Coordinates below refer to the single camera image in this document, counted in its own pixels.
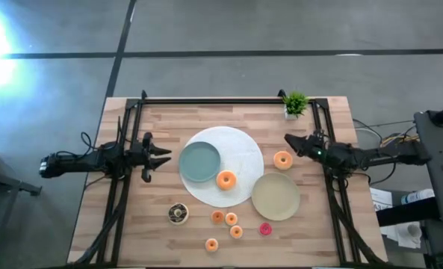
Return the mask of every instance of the white round placemat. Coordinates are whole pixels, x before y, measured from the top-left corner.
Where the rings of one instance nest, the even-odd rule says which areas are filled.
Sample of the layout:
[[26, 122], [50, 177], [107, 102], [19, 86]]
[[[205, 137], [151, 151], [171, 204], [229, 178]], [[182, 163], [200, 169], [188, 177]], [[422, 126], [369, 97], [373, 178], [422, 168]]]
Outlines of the white round placemat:
[[222, 191], [216, 179], [207, 182], [192, 182], [182, 178], [191, 195], [214, 207], [225, 208], [240, 204], [251, 197], [256, 180], [264, 174], [264, 162], [258, 144], [245, 132], [226, 126], [205, 129], [195, 134], [185, 146], [193, 142], [213, 145], [221, 156], [220, 171], [230, 170], [236, 177], [236, 185]]

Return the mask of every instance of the white pot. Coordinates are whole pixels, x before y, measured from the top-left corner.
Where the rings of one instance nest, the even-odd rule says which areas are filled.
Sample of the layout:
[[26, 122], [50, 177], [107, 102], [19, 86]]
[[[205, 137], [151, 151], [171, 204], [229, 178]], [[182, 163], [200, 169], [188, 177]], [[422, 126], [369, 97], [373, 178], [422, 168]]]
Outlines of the white pot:
[[284, 118], [287, 120], [297, 120], [297, 115], [288, 114], [288, 109], [284, 105]]

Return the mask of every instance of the small potted plant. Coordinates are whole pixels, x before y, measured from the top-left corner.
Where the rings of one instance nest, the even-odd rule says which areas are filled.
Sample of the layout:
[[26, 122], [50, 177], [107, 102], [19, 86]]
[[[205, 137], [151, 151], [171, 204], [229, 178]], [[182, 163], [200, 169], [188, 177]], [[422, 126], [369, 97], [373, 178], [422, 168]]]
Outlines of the small potted plant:
[[309, 99], [302, 93], [292, 92], [289, 96], [282, 97], [284, 102], [284, 115], [287, 120], [295, 120], [307, 108]]

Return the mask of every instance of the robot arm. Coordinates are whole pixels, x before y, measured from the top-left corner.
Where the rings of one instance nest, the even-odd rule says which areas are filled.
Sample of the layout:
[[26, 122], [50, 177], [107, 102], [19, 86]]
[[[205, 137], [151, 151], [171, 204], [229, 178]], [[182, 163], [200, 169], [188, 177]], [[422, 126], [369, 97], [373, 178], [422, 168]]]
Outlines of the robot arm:
[[142, 165], [142, 179], [150, 182], [149, 171], [171, 159], [151, 157], [171, 153], [168, 149], [156, 147], [152, 138], [152, 133], [147, 132], [142, 142], [135, 141], [133, 147], [126, 151], [117, 142], [109, 142], [84, 155], [52, 153], [42, 158], [39, 174], [48, 179], [71, 172], [103, 172], [107, 176], [119, 178], [125, 175], [127, 168]]
[[349, 176], [353, 171], [382, 164], [423, 165], [430, 160], [424, 146], [410, 140], [390, 143], [376, 149], [359, 149], [348, 143], [332, 143], [325, 147], [326, 135], [315, 132], [308, 137], [286, 134], [284, 139], [300, 157], [307, 156], [328, 167], [335, 176]]

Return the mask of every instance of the floor tile line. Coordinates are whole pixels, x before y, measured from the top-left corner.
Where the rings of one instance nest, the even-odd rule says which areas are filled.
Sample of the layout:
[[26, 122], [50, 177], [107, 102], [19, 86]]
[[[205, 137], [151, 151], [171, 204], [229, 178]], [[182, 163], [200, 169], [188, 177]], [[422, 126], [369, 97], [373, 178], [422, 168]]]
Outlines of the floor tile line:
[[122, 65], [123, 53], [126, 47], [126, 41], [128, 40], [128, 34], [130, 32], [131, 20], [133, 19], [134, 6], [137, 0], [130, 0], [128, 4], [128, 10], [125, 16], [125, 23], [123, 24], [122, 34], [118, 43], [117, 56], [115, 57], [114, 65], [111, 69], [110, 79], [108, 80], [107, 91], [105, 92], [105, 98], [112, 97], [114, 95], [115, 87], [117, 85], [118, 74], [120, 73], [120, 67]]
[[87, 59], [115, 58], [116, 52], [48, 52], [48, 53], [8, 53], [2, 59]]
[[371, 56], [371, 55], [443, 55], [443, 49], [333, 49], [333, 50], [226, 50], [172, 52], [67, 52], [14, 53], [3, 59], [83, 59], [115, 58], [114, 73], [120, 71], [123, 58], [218, 58], [218, 57], [302, 57], [302, 56]]

